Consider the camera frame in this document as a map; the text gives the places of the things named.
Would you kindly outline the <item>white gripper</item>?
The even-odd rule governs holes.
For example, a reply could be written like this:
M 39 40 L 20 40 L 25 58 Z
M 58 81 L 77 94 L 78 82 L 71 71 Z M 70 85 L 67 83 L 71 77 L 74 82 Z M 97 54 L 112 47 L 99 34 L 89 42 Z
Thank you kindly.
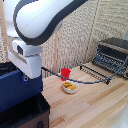
M 41 52 L 40 46 L 27 45 L 18 39 L 11 42 L 8 48 L 8 58 L 25 74 L 22 76 L 23 83 L 27 83 L 29 78 L 34 79 L 41 75 Z

